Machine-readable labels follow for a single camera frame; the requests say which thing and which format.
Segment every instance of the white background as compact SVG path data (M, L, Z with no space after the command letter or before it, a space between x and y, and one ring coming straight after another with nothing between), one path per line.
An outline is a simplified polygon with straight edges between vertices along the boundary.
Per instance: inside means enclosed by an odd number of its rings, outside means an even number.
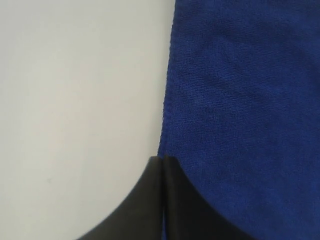
M74 240L156 155L174 0L0 0L0 239Z

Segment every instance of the white surface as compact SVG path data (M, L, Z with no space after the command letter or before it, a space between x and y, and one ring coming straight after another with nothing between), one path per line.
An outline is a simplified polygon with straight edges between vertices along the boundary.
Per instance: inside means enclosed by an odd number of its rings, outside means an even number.
M174 0L0 0L0 239L73 240L157 153Z

